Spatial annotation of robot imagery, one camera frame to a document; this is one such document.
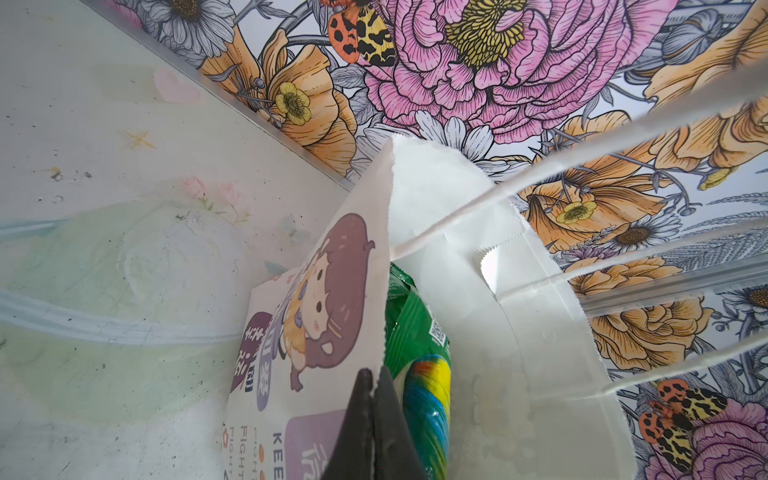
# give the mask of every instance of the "spotted butterfly wing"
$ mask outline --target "spotted butterfly wing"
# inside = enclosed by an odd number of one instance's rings
[[[726,397],[707,389],[691,388],[681,379],[664,380],[657,387],[662,402],[649,402],[660,415],[644,413],[638,422],[646,442],[658,450],[683,473],[693,465],[690,433],[694,422],[708,419],[727,406]]]
[[[357,63],[362,57],[368,65],[393,66],[395,45],[386,23],[369,3],[360,3],[347,6],[329,20],[328,39],[333,49],[347,63]]]

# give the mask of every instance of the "cartoon girl's hair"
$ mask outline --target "cartoon girl's hair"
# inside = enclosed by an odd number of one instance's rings
[[[318,254],[328,255],[324,273],[328,327],[317,340],[306,339],[306,366],[339,365],[355,346],[366,298],[368,256],[375,246],[368,241],[366,222],[358,214],[344,215],[328,232]]]

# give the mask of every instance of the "orange butterfly wing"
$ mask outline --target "orange butterfly wing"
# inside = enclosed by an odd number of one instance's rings
[[[335,14],[328,21],[328,39],[333,49],[347,63],[356,63],[360,53],[357,51],[357,18],[360,8],[356,5]]]

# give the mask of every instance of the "pink heart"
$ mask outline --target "pink heart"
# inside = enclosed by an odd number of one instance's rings
[[[167,68],[154,71],[154,86],[168,103],[193,104],[200,100],[200,90],[196,85],[181,83],[176,74]]]

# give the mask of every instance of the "green plastic wrapper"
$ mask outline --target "green plastic wrapper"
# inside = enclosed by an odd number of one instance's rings
[[[413,279],[389,269],[384,364],[395,379],[411,438],[427,477],[444,480],[451,411],[449,340]]]

